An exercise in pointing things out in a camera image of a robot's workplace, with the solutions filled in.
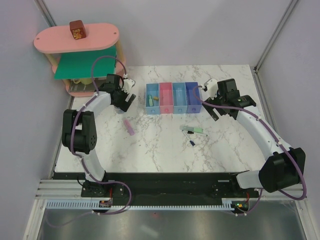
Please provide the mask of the clear blue round box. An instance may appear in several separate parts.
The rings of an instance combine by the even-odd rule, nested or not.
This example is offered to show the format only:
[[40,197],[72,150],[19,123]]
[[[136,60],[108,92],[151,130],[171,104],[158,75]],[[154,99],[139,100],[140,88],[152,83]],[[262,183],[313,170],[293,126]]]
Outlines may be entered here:
[[125,112],[120,109],[119,107],[114,107],[115,108],[115,111],[118,113],[118,114],[124,114]]

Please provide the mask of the pink drawer bin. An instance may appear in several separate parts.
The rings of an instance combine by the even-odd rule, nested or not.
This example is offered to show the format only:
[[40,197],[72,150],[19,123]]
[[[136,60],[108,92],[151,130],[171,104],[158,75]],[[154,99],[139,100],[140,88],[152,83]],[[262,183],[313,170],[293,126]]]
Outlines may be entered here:
[[161,114],[173,113],[173,86],[171,82],[159,83],[159,108]]

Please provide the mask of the light blue drawer bin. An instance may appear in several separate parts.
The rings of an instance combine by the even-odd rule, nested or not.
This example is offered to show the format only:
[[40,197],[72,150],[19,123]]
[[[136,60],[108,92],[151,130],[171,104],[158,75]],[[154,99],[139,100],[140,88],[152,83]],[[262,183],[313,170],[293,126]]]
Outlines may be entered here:
[[148,115],[159,115],[160,105],[159,100],[155,98],[159,97],[159,84],[147,83],[145,91],[145,110]]

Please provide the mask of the sky blue drawer bin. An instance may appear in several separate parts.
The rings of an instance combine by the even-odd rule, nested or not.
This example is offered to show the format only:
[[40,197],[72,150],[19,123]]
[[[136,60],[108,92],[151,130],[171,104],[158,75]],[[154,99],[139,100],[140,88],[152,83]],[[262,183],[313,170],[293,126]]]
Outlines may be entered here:
[[185,114],[188,108],[186,85],[184,82],[172,83],[173,113]]

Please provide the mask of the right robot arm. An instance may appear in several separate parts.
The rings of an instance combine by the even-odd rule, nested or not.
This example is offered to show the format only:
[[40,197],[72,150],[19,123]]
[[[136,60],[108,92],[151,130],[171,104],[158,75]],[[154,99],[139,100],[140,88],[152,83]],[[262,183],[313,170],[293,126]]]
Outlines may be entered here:
[[268,193],[302,184],[306,191],[303,172],[306,154],[302,148],[293,148],[283,140],[265,121],[256,102],[249,95],[241,95],[235,79],[206,81],[201,89],[209,97],[202,103],[211,117],[217,121],[228,115],[242,125],[258,145],[265,163],[260,170],[237,174],[229,184],[229,191],[235,197],[242,196],[247,189],[264,189]]

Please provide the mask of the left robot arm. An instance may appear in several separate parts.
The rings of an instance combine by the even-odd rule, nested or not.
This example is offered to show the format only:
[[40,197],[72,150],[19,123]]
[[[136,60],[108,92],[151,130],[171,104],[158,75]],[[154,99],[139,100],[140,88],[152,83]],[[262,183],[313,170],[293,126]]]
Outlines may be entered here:
[[109,106],[127,112],[136,98],[135,94],[130,94],[135,85],[136,82],[127,75],[108,74],[82,107],[67,109],[63,113],[62,145],[78,158],[83,167],[83,198],[106,197],[112,189],[95,150],[98,141],[95,119]]

